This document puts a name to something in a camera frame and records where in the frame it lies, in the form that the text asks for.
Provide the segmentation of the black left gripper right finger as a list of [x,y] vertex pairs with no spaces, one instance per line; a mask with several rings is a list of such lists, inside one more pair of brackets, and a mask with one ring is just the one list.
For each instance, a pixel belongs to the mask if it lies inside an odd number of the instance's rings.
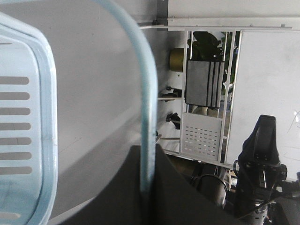
[[156,145],[151,225],[242,225],[196,191]]

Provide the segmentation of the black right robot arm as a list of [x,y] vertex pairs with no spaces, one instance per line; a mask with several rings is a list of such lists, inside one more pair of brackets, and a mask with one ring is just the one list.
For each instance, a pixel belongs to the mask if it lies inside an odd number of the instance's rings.
[[300,180],[287,180],[276,146],[276,119],[260,115],[233,169],[199,163],[190,184],[247,225],[298,225]]

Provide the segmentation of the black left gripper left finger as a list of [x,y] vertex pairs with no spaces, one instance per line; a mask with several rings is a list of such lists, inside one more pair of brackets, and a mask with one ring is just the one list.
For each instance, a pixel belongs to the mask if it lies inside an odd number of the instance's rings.
[[109,184],[61,225],[140,225],[140,146],[134,145]]

